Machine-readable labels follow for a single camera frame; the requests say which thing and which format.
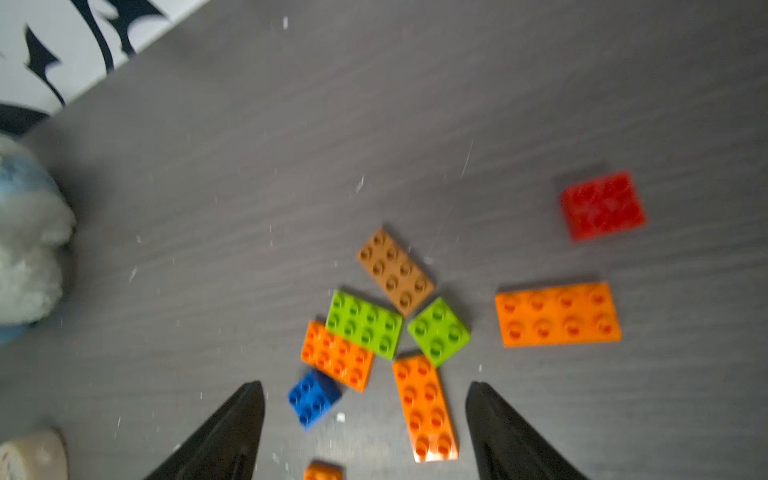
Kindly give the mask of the white teddy bear blue shirt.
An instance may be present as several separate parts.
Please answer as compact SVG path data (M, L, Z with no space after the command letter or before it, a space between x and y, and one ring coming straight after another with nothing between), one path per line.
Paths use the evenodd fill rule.
M61 250L76 217L54 178L1 135L1 343L48 316L64 295Z

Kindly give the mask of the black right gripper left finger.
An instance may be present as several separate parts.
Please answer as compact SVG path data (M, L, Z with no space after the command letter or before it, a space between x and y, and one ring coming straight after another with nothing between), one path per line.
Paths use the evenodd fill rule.
M148 477L251 479L264 419L262 384L245 383Z

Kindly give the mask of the large orange lego brick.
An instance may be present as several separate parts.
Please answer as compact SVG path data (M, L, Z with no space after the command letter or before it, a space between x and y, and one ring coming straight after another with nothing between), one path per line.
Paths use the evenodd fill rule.
M495 295L507 348L618 342L622 332L609 284L572 284Z

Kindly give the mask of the brown lego brick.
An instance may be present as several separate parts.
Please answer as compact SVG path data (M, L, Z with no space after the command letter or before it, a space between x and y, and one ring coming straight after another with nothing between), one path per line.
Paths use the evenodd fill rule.
M362 245L357 259L404 317L411 316L435 289L428 275L384 228Z

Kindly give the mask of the green square lego brick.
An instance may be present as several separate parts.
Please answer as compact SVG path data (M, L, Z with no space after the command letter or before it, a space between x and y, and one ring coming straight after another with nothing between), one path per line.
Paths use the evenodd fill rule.
M408 332L435 368L471 339L470 331L442 297L436 298L409 323Z

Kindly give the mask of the small orange lego brick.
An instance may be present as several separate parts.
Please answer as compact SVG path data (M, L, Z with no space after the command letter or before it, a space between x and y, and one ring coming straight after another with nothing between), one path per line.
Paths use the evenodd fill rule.
M312 462L304 471L304 480L343 480L340 467L324 462Z

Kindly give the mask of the red square lego brick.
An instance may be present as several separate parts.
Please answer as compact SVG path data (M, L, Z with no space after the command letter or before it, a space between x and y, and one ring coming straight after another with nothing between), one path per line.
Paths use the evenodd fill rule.
M573 184L559 196L574 242L632 230L647 217L628 171Z

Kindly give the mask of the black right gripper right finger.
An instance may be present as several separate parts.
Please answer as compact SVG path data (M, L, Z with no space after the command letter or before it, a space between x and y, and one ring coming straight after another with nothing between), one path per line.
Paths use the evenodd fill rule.
M465 412L481 479L586 480L488 383L470 384Z

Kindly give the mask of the cream round toy clock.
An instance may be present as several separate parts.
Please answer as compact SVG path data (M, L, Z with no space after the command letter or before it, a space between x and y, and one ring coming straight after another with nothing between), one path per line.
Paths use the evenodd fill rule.
M64 440L55 429L42 429L1 444L1 480L68 480Z

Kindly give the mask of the blue square lego brick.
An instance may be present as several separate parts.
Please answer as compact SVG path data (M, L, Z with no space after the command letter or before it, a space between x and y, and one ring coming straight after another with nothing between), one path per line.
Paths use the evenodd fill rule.
M311 428L340 398L341 391L336 383L314 368L287 395L304 430Z

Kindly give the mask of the green long lego brick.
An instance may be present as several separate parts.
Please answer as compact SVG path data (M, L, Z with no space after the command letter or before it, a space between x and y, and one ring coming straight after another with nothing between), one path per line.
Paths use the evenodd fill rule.
M342 290L333 292L325 328L387 360L395 356L403 317Z

